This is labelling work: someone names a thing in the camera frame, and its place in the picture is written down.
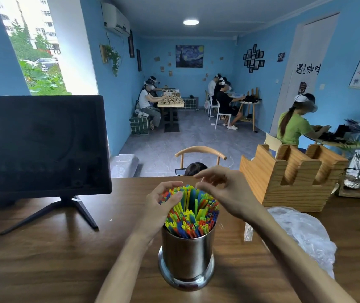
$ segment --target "door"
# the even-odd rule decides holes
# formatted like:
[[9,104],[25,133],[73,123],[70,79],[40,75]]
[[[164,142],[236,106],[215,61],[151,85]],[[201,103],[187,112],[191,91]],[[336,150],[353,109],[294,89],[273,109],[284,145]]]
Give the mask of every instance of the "door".
[[339,14],[308,23],[303,31],[296,31],[294,43],[296,53],[291,51],[291,58],[287,66],[284,81],[281,86],[278,103],[271,125],[270,134],[275,136],[278,131],[278,120],[294,102],[294,98],[302,93],[315,93],[317,76],[322,68],[331,37],[337,26]]

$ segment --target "photo frame collage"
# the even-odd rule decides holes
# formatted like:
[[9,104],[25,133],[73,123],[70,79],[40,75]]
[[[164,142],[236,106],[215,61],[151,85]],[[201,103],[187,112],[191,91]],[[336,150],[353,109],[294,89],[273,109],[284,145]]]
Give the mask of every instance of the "photo frame collage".
[[254,70],[264,67],[265,60],[263,58],[264,51],[258,50],[257,44],[254,44],[253,48],[247,50],[247,53],[243,55],[244,66],[248,68],[249,73],[253,73]]

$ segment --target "green t-shirt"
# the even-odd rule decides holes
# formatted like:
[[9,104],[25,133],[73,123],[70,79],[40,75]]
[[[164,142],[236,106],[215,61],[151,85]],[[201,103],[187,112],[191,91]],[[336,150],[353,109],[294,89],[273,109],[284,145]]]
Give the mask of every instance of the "green t-shirt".
[[299,137],[309,132],[314,132],[314,130],[305,118],[294,113],[286,125],[284,136],[281,137],[279,126],[286,113],[287,112],[283,113],[278,121],[277,138],[284,144],[299,146]]

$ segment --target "white ceiling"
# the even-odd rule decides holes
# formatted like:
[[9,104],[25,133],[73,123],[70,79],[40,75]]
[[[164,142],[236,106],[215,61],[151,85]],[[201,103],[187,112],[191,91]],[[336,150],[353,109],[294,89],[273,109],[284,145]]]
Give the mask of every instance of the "white ceiling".
[[[233,37],[330,0],[110,1],[128,18],[131,29],[143,37]],[[197,18],[200,23],[185,26],[187,18]]]

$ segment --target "stainless steel cup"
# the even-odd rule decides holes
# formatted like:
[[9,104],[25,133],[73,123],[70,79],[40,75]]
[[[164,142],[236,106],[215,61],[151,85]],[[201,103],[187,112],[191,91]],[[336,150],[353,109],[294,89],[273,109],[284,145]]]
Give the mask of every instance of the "stainless steel cup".
[[215,261],[212,245],[215,226],[206,235],[183,239],[162,229],[159,268],[163,278],[173,287],[193,291],[204,287],[213,275]]

